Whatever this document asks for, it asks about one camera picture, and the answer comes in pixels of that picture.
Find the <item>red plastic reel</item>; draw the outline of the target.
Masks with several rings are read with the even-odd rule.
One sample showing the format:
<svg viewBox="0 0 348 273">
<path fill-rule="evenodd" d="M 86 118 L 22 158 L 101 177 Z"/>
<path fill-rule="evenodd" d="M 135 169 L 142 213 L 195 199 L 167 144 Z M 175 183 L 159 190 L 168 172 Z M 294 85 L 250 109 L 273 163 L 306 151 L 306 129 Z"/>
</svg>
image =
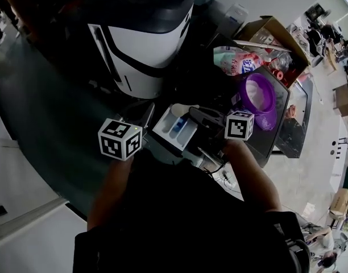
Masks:
<svg viewBox="0 0 348 273">
<path fill-rule="evenodd" d="M 272 74 L 283 83 L 284 86 L 288 86 L 288 82 L 284 77 L 284 73 L 279 69 L 273 69 Z"/>
</svg>

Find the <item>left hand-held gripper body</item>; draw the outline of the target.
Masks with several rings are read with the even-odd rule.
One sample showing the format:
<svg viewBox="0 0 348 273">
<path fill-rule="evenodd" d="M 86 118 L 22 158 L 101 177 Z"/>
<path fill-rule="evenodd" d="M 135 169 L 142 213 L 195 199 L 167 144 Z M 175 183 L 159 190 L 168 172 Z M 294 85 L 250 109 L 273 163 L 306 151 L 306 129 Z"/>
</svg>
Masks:
<svg viewBox="0 0 348 273">
<path fill-rule="evenodd" d="M 106 118 L 98 131 L 101 154 L 126 161 L 142 148 L 145 132 L 140 126 Z"/>
</svg>

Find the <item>brown wooden desk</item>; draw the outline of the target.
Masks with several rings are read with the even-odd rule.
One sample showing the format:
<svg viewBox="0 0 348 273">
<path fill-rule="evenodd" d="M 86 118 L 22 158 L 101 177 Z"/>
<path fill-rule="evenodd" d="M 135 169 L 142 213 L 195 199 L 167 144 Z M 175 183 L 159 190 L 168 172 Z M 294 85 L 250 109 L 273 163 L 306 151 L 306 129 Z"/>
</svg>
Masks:
<svg viewBox="0 0 348 273">
<path fill-rule="evenodd" d="M 348 116 L 348 83 L 333 89 L 334 107 L 341 117 Z"/>
</svg>

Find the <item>white detergent drawer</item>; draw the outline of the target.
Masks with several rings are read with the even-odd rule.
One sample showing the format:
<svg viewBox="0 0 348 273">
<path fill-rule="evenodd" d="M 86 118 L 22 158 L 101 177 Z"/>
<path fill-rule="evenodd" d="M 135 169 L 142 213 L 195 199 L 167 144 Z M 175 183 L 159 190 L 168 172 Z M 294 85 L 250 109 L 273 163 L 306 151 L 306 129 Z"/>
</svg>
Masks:
<svg viewBox="0 0 348 273">
<path fill-rule="evenodd" d="M 171 111 L 172 105 L 168 107 L 163 116 L 159 119 L 152 131 L 183 152 L 197 131 L 197 124 L 189 117 L 177 117 Z"/>
</svg>

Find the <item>silver metal tube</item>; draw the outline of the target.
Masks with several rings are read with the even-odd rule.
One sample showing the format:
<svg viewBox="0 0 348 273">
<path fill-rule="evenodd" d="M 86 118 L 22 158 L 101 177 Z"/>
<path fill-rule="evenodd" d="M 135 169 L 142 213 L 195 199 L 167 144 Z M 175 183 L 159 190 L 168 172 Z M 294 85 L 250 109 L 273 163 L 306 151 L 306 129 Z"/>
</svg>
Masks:
<svg viewBox="0 0 348 273">
<path fill-rule="evenodd" d="M 253 42 L 248 42 L 244 40 L 233 40 L 233 42 L 238 44 L 239 46 L 248 46 L 248 47 L 256 47 L 256 48 L 262 48 L 262 49 L 274 49 L 274 50 L 283 51 L 283 52 L 291 52 L 291 50 L 289 49 L 279 47 L 276 45 L 253 43 Z"/>
</svg>

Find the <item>pink detergent refill pouch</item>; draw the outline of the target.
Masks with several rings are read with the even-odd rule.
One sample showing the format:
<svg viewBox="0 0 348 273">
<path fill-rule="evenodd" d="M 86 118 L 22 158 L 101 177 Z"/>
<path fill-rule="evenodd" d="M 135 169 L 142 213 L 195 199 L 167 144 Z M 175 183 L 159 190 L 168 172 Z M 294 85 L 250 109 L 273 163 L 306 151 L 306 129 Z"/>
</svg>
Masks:
<svg viewBox="0 0 348 273">
<path fill-rule="evenodd" d="M 248 73 L 270 63 L 263 53 L 249 52 L 238 47 L 220 46 L 213 49 L 213 63 L 228 76 Z"/>
</svg>

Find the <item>purple plastic lid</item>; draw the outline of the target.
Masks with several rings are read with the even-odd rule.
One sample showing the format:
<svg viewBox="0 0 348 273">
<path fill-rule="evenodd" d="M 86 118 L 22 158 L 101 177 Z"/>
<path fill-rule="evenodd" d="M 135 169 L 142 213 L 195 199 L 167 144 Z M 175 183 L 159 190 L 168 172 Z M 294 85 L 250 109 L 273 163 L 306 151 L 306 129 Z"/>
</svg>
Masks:
<svg viewBox="0 0 348 273">
<path fill-rule="evenodd" d="M 277 113 L 276 110 L 273 109 L 268 113 L 257 114 L 255 115 L 255 123 L 257 126 L 265 131 L 272 130 L 277 122 Z"/>
</svg>

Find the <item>open brown cardboard box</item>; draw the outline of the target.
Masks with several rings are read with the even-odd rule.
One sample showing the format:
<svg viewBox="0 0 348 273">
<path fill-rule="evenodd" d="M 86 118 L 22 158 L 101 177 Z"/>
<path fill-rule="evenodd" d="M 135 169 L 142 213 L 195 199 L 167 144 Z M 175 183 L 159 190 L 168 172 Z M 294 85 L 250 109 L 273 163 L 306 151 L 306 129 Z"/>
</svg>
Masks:
<svg viewBox="0 0 348 273">
<path fill-rule="evenodd" d="M 289 88 L 306 70 L 308 58 L 288 30 L 273 16 L 261 16 L 259 20 L 248 22 L 235 36 L 235 40 L 260 43 L 262 34 L 270 34 L 281 47 L 290 50 L 292 64 L 284 74 Z"/>
</svg>

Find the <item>person's right forearm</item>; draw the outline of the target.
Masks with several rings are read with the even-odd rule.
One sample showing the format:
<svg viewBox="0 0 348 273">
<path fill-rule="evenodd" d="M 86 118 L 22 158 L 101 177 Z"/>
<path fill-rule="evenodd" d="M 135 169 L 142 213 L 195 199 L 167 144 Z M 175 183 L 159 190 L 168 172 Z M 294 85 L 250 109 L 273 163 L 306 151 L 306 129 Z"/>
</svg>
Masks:
<svg viewBox="0 0 348 273">
<path fill-rule="evenodd" d="M 223 148 L 246 203 L 261 212 L 281 211 L 278 191 L 241 140 L 227 140 Z"/>
</svg>

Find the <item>closed cardboard box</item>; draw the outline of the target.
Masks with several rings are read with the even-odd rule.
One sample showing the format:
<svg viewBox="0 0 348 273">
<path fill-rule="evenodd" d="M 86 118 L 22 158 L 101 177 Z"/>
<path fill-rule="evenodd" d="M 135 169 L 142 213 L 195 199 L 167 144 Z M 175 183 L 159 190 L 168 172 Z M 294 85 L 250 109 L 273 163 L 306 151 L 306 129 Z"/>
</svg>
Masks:
<svg viewBox="0 0 348 273">
<path fill-rule="evenodd" d="M 348 189 L 340 188 L 334 195 L 329 208 L 329 216 L 334 220 L 340 220 L 348 212 Z"/>
</svg>

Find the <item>white plastic spoon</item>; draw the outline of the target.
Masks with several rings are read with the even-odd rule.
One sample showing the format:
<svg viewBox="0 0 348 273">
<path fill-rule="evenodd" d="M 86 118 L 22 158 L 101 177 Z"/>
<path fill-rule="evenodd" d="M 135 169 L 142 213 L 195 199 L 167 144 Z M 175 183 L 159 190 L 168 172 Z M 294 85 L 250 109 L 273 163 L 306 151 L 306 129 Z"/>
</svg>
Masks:
<svg viewBox="0 0 348 273">
<path fill-rule="evenodd" d="M 190 108 L 199 108 L 200 106 L 199 105 L 183 105 L 183 104 L 173 104 L 171 106 L 171 113 L 175 116 L 175 117 L 182 117 L 184 116 L 186 113 L 189 112 Z"/>
</svg>

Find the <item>clear crumpled plastic bag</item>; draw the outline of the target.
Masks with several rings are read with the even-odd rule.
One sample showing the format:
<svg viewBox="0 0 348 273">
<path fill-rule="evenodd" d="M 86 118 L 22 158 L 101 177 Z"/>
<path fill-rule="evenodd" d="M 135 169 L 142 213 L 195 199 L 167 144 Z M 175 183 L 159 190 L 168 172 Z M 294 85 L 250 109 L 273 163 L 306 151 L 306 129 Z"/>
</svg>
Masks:
<svg viewBox="0 0 348 273">
<path fill-rule="evenodd" d="M 292 62 L 290 52 L 286 51 L 273 51 L 273 56 L 276 58 L 279 67 L 288 68 Z"/>
</svg>

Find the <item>small white appliance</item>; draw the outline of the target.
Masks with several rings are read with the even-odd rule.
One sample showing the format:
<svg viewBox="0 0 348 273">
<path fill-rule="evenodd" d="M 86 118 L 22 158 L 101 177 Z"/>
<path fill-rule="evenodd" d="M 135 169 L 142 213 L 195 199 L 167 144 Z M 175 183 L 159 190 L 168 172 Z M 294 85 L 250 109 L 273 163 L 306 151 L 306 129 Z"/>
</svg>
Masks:
<svg viewBox="0 0 348 273">
<path fill-rule="evenodd" d="M 247 16 L 247 9 L 238 3 L 233 4 L 225 14 L 225 29 L 233 32 L 240 29 Z"/>
</svg>

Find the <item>white powder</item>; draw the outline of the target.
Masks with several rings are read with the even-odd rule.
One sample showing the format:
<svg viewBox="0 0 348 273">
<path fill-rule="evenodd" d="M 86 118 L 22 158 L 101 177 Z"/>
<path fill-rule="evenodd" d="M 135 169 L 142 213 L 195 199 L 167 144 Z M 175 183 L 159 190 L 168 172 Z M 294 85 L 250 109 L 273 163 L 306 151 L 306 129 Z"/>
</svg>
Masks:
<svg viewBox="0 0 348 273">
<path fill-rule="evenodd" d="M 254 80 L 248 80 L 246 82 L 246 93 L 250 102 L 258 110 L 266 110 L 268 106 L 268 96 L 266 90 L 261 88 L 259 84 Z"/>
</svg>

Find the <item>purple plastic tub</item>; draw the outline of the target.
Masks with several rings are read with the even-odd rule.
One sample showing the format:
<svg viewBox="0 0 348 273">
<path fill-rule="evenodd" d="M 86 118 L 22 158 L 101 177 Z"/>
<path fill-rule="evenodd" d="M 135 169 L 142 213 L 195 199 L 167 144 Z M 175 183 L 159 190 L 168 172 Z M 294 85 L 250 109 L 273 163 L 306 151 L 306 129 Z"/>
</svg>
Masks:
<svg viewBox="0 0 348 273">
<path fill-rule="evenodd" d="M 256 81 L 261 88 L 266 90 L 268 96 L 268 106 L 266 110 L 258 110 L 249 100 L 246 93 L 246 82 L 248 80 Z M 240 82 L 239 85 L 239 95 L 241 97 L 243 106 L 246 109 L 249 109 L 250 112 L 254 114 L 263 114 L 268 113 L 275 108 L 276 103 L 276 94 L 273 85 L 269 82 L 269 80 L 260 73 L 252 73 L 244 77 L 244 79 Z"/>
</svg>

